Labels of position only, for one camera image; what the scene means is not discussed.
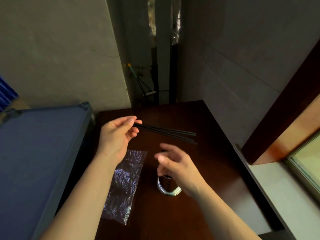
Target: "dark wooden table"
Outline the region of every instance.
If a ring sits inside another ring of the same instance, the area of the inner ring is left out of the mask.
[[[124,226],[102,218],[96,239],[213,239],[192,198],[183,192],[175,197],[165,196],[158,190],[158,162],[154,154],[161,151],[161,142],[186,151],[206,182],[232,209],[241,207],[239,200],[245,196],[258,209],[254,214],[261,214],[234,163],[235,152],[231,144],[203,101],[100,112],[96,117],[97,128],[128,115],[136,115],[145,125],[196,132],[194,139],[198,145],[140,129],[128,149],[144,150],[148,154],[134,195],[129,223]]]

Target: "left hand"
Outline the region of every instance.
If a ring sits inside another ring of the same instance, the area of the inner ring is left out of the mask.
[[[126,116],[102,126],[96,155],[107,156],[116,167],[125,157],[129,141],[139,132],[137,127],[132,127],[134,123],[142,124],[142,121],[136,116]]]

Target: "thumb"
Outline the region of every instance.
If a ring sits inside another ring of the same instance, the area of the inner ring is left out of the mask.
[[[117,128],[117,130],[122,133],[125,134],[128,132],[128,130],[130,130],[130,128],[134,125],[134,118],[130,118],[128,119],[126,122],[124,122],[121,126],[119,126]]]
[[[170,158],[163,155],[158,156],[158,162],[165,168],[169,169],[171,172],[176,172],[179,166],[177,162],[172,161]]]

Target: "hand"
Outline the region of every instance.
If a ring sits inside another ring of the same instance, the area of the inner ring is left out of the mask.
[[[134,123],[142,124],[142,121],[136,116],[126,116],[102,126],[96,155],[107,156],[116,167],[125,157],[129,141],[139,132],[137,127],[132,127]]]
[[[193,164],[190,156],[175,145],[161,143],[166,152],[154,155],[158,159],[158,176],[169,175],[188,196],[196,197],[205,180]]]

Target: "clear plastic bag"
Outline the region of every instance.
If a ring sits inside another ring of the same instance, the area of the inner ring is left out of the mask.
[[[116,167],[103,207],[103,218],[127,224],[146,155],[146,151],[128,150],[122,162]]]

